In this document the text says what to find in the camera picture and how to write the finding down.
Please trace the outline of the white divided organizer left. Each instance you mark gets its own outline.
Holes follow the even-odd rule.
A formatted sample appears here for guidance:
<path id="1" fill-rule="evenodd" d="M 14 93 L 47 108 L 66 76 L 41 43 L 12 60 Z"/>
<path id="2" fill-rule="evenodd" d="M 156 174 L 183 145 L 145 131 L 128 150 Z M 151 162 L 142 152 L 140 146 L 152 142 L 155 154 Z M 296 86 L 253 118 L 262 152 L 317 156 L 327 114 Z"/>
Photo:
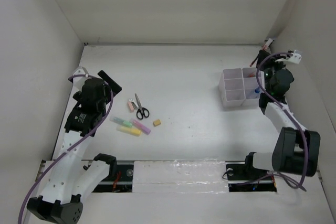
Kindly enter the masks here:
<path id="1" fill-rule="evenodd" d="M 242 68 L 224 69 L 218 89 L 224 108 L 241 106 L 245 100 Z"/>

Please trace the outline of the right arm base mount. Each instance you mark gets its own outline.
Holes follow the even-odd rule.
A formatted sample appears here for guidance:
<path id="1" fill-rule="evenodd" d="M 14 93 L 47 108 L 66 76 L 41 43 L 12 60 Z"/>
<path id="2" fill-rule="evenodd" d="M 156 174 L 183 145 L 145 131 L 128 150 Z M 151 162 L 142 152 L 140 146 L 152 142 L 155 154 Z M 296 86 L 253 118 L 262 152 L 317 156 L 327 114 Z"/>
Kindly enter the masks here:
<path id="1" fill-rule="evenodd" d="M 253 167 L 253 155 L 249 153 L 244 161 L 226 162 L 222 179 L 228 181 L 230 193 L 235 192 L 277 192 L 275 179 L 268 171 Z"/>

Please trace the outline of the aluminium rail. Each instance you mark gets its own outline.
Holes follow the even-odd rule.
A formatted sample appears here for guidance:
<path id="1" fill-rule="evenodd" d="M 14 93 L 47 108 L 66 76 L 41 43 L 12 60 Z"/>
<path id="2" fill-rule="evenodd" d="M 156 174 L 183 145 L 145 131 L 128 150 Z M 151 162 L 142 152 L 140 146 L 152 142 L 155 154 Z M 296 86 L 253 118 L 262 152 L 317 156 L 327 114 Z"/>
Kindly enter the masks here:
<path id="1" fill-rule="evenodd" d="M 261 47 L 261 49 L 267 51 L 270 48 L 270 45 L 274 42 L 274 40 L 275 38 L 268 38 Z"/>

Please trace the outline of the pink eraser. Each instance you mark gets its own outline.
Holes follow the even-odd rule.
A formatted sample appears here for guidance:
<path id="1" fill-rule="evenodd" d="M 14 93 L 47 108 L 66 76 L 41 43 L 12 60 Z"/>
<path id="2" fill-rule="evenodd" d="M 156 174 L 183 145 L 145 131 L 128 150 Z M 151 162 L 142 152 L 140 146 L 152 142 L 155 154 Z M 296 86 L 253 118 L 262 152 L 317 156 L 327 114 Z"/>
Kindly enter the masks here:
<path id="1" fill-rule="evenodd" d="M 133 98 L 130 98 L 128 100 L 128 106 L 129 106 L 131 112 L 134 112 L 135 110 L 138 109 L 137 103 L 135 102 L 135 100 Z"/>

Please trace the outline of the black handled scissors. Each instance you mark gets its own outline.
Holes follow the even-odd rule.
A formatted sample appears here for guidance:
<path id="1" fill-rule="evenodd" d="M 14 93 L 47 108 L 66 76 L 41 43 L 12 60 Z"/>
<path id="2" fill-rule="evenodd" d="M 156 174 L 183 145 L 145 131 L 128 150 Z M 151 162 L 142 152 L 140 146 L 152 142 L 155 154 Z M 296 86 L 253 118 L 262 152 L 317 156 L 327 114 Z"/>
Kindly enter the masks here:
<path id="1" fill-rule="evenodd" d="M 138 110 L 137 110 L 137 119 L 139 120 L 143 120 L 143 119 L 146 119 L 150 116 L 150 112 L 147 108 L 143 107 L 141 102 L 140 102 L 140 99 L 138 97 L 137 94 L 135 94 L 135 100 L 136 100 L 136 103 L 138 105 Z"/>

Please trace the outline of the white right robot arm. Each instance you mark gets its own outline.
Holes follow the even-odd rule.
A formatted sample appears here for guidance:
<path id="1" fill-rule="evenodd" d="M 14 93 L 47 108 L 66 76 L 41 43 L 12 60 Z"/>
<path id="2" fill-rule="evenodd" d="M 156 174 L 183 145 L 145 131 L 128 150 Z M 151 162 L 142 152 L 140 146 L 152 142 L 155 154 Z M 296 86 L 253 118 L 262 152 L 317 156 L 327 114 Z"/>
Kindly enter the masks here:
<path id="1" fill-rule="evenodd" d="M 264 81 L 257 81 L 254 93 L 258 106 L 279 133 L 271 153 L 251 152 L 245 158 L 243 173 L 257 179 L 268 172 L 315 175 L 318 166 L 320 134 L 304 127 L 290 112 L 286 92 L 294 82 L 288 63 L 299 64 L 301 53 L 297 50 L 270 54 L 259 51 L 256 57 L 256 74 L 263 73 Z"/>

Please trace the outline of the yellow eraser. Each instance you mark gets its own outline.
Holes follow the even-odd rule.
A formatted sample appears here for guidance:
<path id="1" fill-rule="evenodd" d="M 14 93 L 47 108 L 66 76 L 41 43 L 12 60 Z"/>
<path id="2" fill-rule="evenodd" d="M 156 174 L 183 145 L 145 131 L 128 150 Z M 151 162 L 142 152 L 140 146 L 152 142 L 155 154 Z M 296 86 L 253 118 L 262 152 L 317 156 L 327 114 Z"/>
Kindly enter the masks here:
<path id="1" fill-rule="evenodd" d="M 160 120 L 155 120 L 154 122 L 153 122 L 153 125 L 154 126 L 158 126 L 158 125 L 160 125 L 161 124 L 161 121 Z"/>

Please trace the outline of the pink highlighter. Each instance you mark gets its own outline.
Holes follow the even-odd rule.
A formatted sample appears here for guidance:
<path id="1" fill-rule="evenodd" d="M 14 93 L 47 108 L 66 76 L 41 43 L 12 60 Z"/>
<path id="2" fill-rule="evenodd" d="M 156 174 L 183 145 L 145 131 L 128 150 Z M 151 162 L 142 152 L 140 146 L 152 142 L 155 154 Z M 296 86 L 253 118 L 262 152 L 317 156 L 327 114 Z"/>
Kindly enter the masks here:
<path id="1" fill-rule="evenodd" d="M 142 123 L 140 123 L 139 121 L 132 119 L 131 123 L 140 131 L 142 131 L 143 133 L 149 135 L 151 133 L 151 130 L 146 127 L 145 125 L 143 125 Z"/>

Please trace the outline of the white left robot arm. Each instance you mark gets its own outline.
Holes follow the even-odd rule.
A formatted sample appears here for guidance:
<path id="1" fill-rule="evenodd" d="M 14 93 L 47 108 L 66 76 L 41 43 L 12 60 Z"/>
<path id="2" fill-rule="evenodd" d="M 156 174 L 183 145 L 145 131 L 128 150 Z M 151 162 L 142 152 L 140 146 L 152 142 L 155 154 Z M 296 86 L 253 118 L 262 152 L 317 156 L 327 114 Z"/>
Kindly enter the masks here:
<path id="1" fill-rule="evenodd" d="M 87 197 L 102 180 L 117 175 L 117 159 L 112 155 L 99 153 L 83 172 L 81 162 L 121 86 L 102 70 L 94 77 L 78 69 L 69 81 L 79 90 L 73 95 L 76 104 L 66 120 L 60 152 L 30 191 L 49 174 L 44 189 L 36 197 L 28 193 L 23 202 L 31 214 L 50 223 L 77 223 Z"/>

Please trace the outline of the yellow highlighter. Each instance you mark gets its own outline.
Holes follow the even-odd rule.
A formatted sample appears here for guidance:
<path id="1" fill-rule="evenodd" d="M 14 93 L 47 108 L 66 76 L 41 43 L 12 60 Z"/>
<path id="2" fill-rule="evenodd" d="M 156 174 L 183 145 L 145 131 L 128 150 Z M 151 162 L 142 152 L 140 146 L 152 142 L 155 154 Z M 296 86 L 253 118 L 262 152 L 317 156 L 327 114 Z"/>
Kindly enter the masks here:
<path id="1" fill-rule="evenodd" d="M 125 127 L 125 126 L 119 125 L 117 127 L 117 130 L 119 132 L 130 134 L 130 135 L 133 135 L 133 136 L 140 136 L 141 135 L 141 130 L 139 130 L 137 128 L 134 128 L 134 127 Z"/>

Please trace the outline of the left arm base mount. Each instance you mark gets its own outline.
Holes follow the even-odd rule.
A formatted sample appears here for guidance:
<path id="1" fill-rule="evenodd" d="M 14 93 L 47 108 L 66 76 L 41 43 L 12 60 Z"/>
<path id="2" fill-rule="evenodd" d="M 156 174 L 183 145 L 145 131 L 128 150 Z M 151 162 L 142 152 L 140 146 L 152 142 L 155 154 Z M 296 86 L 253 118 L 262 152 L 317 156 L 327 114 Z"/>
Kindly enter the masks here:
<path id="1" fill-rule="evenodd" d="M 117 161 L 116 157 L 108 154 L 98 154 L 83 169 L 87 171 L 93 161 L 104 161 L 112 164 L 113 174 L 109 174 L 93 190 L 94 193 L 131 193 L 133 186 L 134 162 Z"/>

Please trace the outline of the green highlighter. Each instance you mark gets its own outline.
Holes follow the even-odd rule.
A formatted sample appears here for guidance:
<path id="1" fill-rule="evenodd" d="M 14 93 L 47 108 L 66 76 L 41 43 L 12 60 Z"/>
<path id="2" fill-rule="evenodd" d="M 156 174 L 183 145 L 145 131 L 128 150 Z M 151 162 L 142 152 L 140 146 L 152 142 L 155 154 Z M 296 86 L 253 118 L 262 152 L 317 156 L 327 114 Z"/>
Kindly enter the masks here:
<path id="1" fill-rule="evenodd" d="M 133 127 L 133 124 L 130 122 L 130 121 L 127 121 L 127 120 L 124 120 L 124 119 L 121 119 L 119 117 L 116 117 L 116 116 L 112 116 L 110 118 L 110 121 L 111 122 L 114 122 L 120 126 L 124 126 L 124 127 L 129 127 L 129 128 L 132 128 Z"/>

